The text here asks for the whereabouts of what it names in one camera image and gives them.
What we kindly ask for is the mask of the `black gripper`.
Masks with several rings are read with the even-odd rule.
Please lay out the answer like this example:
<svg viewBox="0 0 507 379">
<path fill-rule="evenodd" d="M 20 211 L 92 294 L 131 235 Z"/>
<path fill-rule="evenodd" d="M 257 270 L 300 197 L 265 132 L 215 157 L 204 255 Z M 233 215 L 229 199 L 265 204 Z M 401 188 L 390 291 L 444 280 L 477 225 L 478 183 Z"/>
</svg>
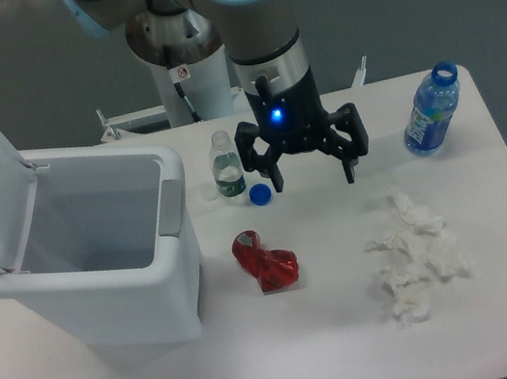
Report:
<svg viewBox="0 0 507 379">
<path fill-rule="evenodd" d="M 310 68 L 280 93 L 270 91 L 264 76 L 255 86 L 253 94 L 245 93 L 256 124 L 239 122 L 234 137 L 245 171 L 257 171 L 271 180 L 276 192 L 283 191 L 278 168 L 282 154 L 319 150 L 339 159 L 347 182 L 355 182 L 354 168 L 369 152 L 368 133 L 355 104 L 345 103 L 333 113 L 326 112 Z M 268 145 L 264 154 L 254 147 L 258 138 Z"/>
</svg>

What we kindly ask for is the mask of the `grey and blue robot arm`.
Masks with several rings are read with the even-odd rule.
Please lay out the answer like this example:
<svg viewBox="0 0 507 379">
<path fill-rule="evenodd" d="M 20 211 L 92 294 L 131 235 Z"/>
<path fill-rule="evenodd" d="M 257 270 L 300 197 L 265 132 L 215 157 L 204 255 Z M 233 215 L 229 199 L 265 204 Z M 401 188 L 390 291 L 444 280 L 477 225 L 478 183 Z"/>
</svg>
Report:
<svg viewBox="0 0 507 379">
<path fill-rule="evenodd" d="M 253 122 L 239 123 L 235 144 L 245 170 L 283 188 L 278 160 L 314 150 L 341 161 L 353 178 L 369 138 L 356 107 L 326 111 L 289 0 L 63 0 L 94 33 L 123 26 L 147 63 L 173 69 L 225 49 Z"/>
</svg>

